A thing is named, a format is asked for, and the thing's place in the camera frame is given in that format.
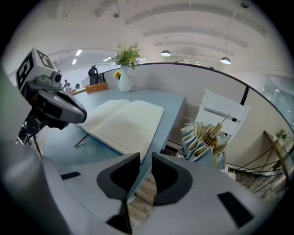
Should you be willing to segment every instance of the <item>curved handrail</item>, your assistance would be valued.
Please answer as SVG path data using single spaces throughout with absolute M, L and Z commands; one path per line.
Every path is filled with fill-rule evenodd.
M 233 76 L 231 76 L 231 75 L 229 75 L 229 74 L 227 74 L 227 73 L 223 73 L 223 72 L 221 72 L 221 71 L 218 71 L 218 70 L 215 70 L 215 69 L 211 69 L 211 68 L 208 68 L 208 67 L 203 67 L 203 66 L 200 66 L 200 65 L 193 65 L 193 64 L 182 64 L 182 63 L 173 63 L 173 62 L 156 62 L 156 63 L 145 63 L 145 64 L 141 64 L 141 65 L 139 65 L 139 66 L 143 66 L 143 65 L 161 65 L 161 64 L 170 64 L 170 65 L 177 65 L 177 66 L 189 66 L 189 67 L 196 67 L 196 68 L 202 68 L 202 69 L 206 69 L 206 70 L 210 70 L 210 71 L 212 71 L 212 72 L 215 72 L 215 73 L 219 73 L 219 74 L 222 74 L 222 75 L 225 75 L 225 76 L 227 76 L 227 77 L 229 77 L 229 78 L 231 78 L 231 79 L 234 79 L 235 81 L 237 81 L 237 82 L 239 82 L 239 83 L 241 83 L 241 84 L 243 84 L 243 85 L 245 85 L 246 86 L 246 89 L 245 89 L 245 92 L 244 92 L 244 95 L 243 95 L 243 98 L 242 98 L 242 101 L 241 101 L 241 105 L 244 105 L 244 103 L 245 103 L 245 101 L 246 101 L 246 97 L 247 97 L 247 94 L 248 94 L 248 91 L 249 91 L 249 89 L 252 89 L 253 91 L 255 91 L 259 96 L 261 96 L 263 99 L 265 99 L 279 114 L 280 114 L 280 116 L 285 120 L 285 122 L 287 123 L 287 125 L 290 127 L 290 129 L 291 129 L 291 131 L 292 131 L 292 133 L 293 133 L 293 135 L 294 135 L 294 130 L 292 130 L 292 128 L 291 128 L 291 126 L 290 126 L 290 124 L 288 123 L 288 121 L 286 120 L 286 118 L 281 114 L 281 112 L 267 99 L 267 98 L 265 98 L 265 96 L 264 95 L 262 95 L 259 91 L 257 91 L 255 88 L 253 88 L 252 86 L 250 86 L 250 85 L 248 85 L 248 84 L 246 84 L 245 82 L 243 82 L 243 81 L 241 81 L 241 80 L 239 80 L 239 79 L 237 79 L 237 78 L 235 78 L 235 77 L 233 77 Z M 110 69 L 110 70 L 108 70 L 108 71 L 105 71 L 105 72 L 103 72 L 103 74 L 104 73 L 107 73 L 107 72 L 110 72 L 110 71 L 112 71 L 112 70 L 117 70 L 117 69 L 119 69 L 119 68 L 115 68 L 115 69 Z M 293 146 L 293 148 L 291 149 L 291 151 L 289 151 L 289 153 L 292 153 L 294 151 L 294 146 Z

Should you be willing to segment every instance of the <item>flowers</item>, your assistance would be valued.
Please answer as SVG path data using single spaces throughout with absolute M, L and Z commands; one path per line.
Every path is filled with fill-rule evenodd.
M 121 75 L 121 72 L 118 70 L 118 71 L 115 71 L 114 73 L 114 77 L 117 78 L 118 80 L 120 80 L 120 75 Z
M 139 63 L 138 58 L 141 57 L 139 54 L 140 49 L 138 49 L 138 43 L 127 47 L 126 44 L 119 43 L 119 50 L 115 57 L 111 58 L 117 65 L 128 66 L 130 65 L 132 69 L 135 69 L 135 65 Z
M 288 131 L 281 129 L 280 132 L 277 134 L 277 137 L 281 137 L 283 140 L 285 140 L 288 134 Z

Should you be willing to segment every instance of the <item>wooden box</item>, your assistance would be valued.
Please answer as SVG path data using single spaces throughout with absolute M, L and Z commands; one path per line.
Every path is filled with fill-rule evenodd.
M 106 90 L 106 89 L 108 89 L 108 84 L 107 83 L 98 83 L 98 84 L 95 84 L 95 85 L 86 86 L 86 92 L 87 93 L 100 91 L 100 90 Z

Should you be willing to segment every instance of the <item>ceiling beam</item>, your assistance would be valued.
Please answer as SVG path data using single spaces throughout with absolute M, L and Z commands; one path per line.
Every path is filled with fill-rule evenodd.
M 171 54 L 174 56 L 186 56 L 189 58 L 199 58 L 202 60 L 206 59 L 206 54 L 203 53 L 199 53 L 198 51 L 194 51 L 193 48 L 191 48 L 191 50 L 189 48 L 187 49 L 183 49 L 183 48 L 175 48 L 174 50 L 170 50 Z M 216 60 L 216 61 L 220 61 L 222 58 L 222 56 L 217 57 L 217 56 L 210 56 L 210 60 Z
M 219 7 L 219 6 L 212 6 L 207 4 L 195 4 L 195 3 L 192 3 L 191 6 L 189 6 L 187 3 L 180 3 L 180 4 L 172 4 L 168 6 L 160 6 L 160 7 L 152 8 L 151 11 L 140 12 L 139 14 L 129 19 L 126 19 L 125 23 L 129 25 L 150 16 L 155 16 L 155 15 L 159 15 L 159 14 L 163 14 L 167 12 L 176 12 L 176 11 L 197 11 L 197 12 L 213 13 L 219 16 L 227 17 L 229 19 L 232 19 L 234 16 L 234 12 L 232 10 Z M 243 17 L 244 17 L 243 14 L 237 14 L 234 20 L 241 22 L 243 20 Z M 258 22 L 249 19 L 248 17 L 245 20 L 243 20 L 242 23 L 250 27 L 252 30 L 258 32 L 262 36 L 266 34 L 266 28 L 264 28 Z
M 155 16 L 155 19 L 157 20 L 157 22 L 159 23 L 160 27 L 165 30 L 164 24 L 162 24 L 161 20 L 159 19 L 158 16 Z
M 165 30 L 163 30 L 163 32 L 161 28 L 153 29 L 153 30 L 144 32 L 143 37 L 146 38 L 146 37 L 151 37 L 151 36 L 160 35 L 160 34 L 172 34 L 172 33 L 205 34 L 205 35 L 209 35 L 209 36 L 217 37 L 217 38 L 221 37 L 223 34 L 221 31 L 208 29 L 208 28 L 200 28 L 200 27 L 193 28 L 192 26 L 176 26 L 176 27 L 166 27 Z M 239 45 L 243 48 L 247 47 L 247 42 L 243 41 L 242 39 L 233 37 L 229 34 L 224 34 L 222 38 L 236 45 Z
M 203 56 L 191 56 L 191 55 L 186 55 L 186 54 L 182 54 L 182 53 L 178 53 L 175 56 L 170 56 L 169 58 L 180 58 L 180 59 L 186 59 L 186 60 L 201 60 L 201 61 L 217 61 L 217 62 L 221 62 L 219 58 L 216 57 L 212 57 L 212 58 L 208 58 L 205 59 L 203 58 Z
M 104 12 L 106 12 L 110 7 L 112 7 L 117 0 L 103 0 L 102 3 L 97 6 L 97 8 L 94 10 L 93 14 L 97 17 L 100 18 Z
M 192 47 L 198 47 L 198 48 L 205 48 L 205 49 L 209 49 L 212 50 L 213 49 L 213 45 L 208 45 L 208 44 L 204 44 L 204 43 L 197 43 L 197 42 L 181 42 L 181 41 L 173 41 L 173 42 L 164 42 L 161 44 L 161 42 L 157 42 L 154 43 L 154 46 L 192 46 Z M 216 52 L 221 52 L 224 53 L 228 56 L 234 57 L 234 52 L 230 51 L 230 50 L 225 50 L 222 48 L 219 49 L 214 49 L 213 51 Z

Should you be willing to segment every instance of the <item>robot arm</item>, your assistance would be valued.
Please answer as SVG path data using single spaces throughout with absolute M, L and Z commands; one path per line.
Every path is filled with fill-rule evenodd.
M 63 129 L 86 120 L 83 105 L 62 91 L 61 78 L 49 57 L 35 48 L 23 60 L 16 73 L 17 88 L 32 106 L 23 131 L 36 135 L 46 125 Z

